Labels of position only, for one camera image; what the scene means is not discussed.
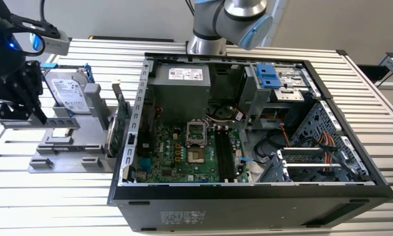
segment green circuit board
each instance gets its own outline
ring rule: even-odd
[[[242,150],[239,132],[230,132],[231,154],[238,173],[236,150]],[[138,181],[147,183],[164,182],[200,182],[214,183],[220,181],[219,163],[216,156],[215,131],[207,131],[207,145],[204,148],[187,147],[187,127],[164,127],[158,128],[156,147],[151,158],[151,171],[147,169],[146,175],[139,169],[140,175]],[[236,179],[239,182],[248,182],[246,165],[242,166],[243,172]]]

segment side panel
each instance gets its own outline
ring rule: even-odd
[[[311,222],[332,227],[366,212],[382,200],[275,198],[119,200],[116,203],[134,231],[186,231],[291,229],[304,228]]]

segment blue latch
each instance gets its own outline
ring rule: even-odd
[[[258,64],[256,75],[263,81],[262,87],[264,89],[279,89],[282,87],[280,78],[272,65]]]
[[[55,68],[59,67],[59,64],[58,64],[58,63],[43,63],[43,64],[40,65],[40,67],[42,67],[43,69],[55,69]]]

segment motherboard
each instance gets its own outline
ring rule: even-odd
[[[203,143],[190,142],[203,139]],[[236,129],[208,128],[206,123],[199,126],[198,122],[188,122],[187,126],[159,126],[155,151],[139,160],[138,181],[248,182],[240,156],[243,149]]]

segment orange cable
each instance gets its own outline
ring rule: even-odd
[[[286,146],[290,147],[290,141],[288,141],[288,136],[284,130],[284,124],[282,123],[282,130],[283,130],[283,134],[284,134],[284,138],[286,138]]]

